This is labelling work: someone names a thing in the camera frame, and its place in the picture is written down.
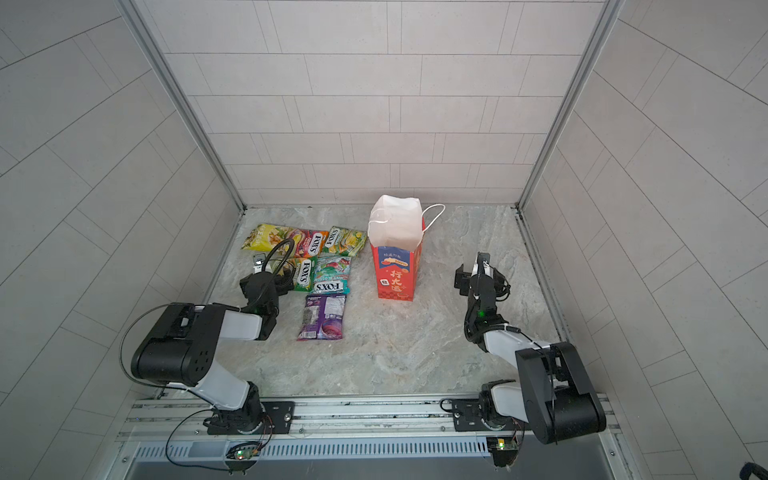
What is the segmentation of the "yellow green chips packet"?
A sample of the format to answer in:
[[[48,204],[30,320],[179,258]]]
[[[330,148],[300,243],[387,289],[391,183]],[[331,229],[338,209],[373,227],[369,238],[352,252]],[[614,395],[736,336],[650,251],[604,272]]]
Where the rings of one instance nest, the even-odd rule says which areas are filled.
[[[280,242],[293,236],[294,228],[272,224],[259,224],[245,239],[242,249],[269,252]]]

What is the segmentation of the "pink Fox's candy packet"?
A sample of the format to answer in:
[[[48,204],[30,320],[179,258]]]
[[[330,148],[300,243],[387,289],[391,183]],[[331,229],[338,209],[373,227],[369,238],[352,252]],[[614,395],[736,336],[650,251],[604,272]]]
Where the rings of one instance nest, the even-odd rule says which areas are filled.
[[[313,258],[321,253],[328,235],[324,230],[290,228],[286,237],[294,241],[292,255],[295,258]]]

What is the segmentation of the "purple snack packet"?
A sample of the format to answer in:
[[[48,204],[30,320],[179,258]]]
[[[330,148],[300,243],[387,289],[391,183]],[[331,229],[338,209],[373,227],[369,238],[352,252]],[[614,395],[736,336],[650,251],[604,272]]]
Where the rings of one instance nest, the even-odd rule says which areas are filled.
[[[346,294],[308,295],[297,340],[341,340],[346,300]]]

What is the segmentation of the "teal green snack packet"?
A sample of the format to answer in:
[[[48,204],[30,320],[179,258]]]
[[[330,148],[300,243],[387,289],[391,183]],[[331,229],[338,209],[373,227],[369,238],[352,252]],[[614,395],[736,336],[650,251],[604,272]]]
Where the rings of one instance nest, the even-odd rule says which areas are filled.
[[[311,294],[329,295],[350,292],[351,259],[346,256],[319,256],[313,270]]]

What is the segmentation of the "yellow green Fox's candy packet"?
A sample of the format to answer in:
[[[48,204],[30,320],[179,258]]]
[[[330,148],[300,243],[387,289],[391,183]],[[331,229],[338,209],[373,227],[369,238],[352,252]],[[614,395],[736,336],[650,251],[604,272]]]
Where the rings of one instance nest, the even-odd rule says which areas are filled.
[[[367,234],[365,231],[334,226],[329,230],[323,244],[323,255],[355,257],[365,246]]]

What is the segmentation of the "red white paper bag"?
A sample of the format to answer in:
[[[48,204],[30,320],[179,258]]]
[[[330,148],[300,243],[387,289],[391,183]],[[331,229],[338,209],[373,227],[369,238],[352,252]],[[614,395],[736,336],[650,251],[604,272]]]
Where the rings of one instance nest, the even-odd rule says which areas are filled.
[[[414,300],[425,233],[445,208],[440,203],[423,208],[415,197],[382,195],[377,200],[367,235],[379,298]]]

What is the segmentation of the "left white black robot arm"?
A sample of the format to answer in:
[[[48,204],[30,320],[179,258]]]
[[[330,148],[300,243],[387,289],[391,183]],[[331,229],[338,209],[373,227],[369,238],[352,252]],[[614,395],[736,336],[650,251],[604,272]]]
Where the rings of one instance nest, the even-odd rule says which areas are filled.
[[[188,391],[211,406],[210,435],[286,434],[295,404],[263,403],[258,387],[215,360],[221,340],[265,341],[276,326],[276,275],[263,271],[240,281],[243,307],[220,303],[170,303],[139,344],[131,377]]]

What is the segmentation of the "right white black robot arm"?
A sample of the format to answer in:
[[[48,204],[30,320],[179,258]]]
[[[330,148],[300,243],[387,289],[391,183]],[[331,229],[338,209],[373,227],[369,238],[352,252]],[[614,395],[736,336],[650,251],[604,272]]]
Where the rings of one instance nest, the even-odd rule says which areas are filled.
[[[491,430],[523,422],[543,444],[606,429],[607,419],[581,357],[569,342],[535,340],[498,312],[511,286],[480,252],[470,272],[459,267],[454,287],[467,298],[465,339],[509,363],[518,379],[482,386],[479,417]]]

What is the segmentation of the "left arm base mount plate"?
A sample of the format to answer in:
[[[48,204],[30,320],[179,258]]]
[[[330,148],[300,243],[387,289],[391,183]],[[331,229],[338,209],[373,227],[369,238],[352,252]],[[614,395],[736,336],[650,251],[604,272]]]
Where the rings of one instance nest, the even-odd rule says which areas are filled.
[[[203,421],[208,435],[283,435],[291,429],[296,403],[267,401],[254,416],[245,410],[214,413]]]

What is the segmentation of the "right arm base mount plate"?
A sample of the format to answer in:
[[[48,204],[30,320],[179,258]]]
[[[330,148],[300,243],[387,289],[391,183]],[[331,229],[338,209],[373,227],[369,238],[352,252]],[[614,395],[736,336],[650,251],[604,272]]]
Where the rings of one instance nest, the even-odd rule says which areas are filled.
[[[440,408],[450,414],[456,432],[513,432],[520,429],[511,417],[486,420],[480,399],[443,399]]]

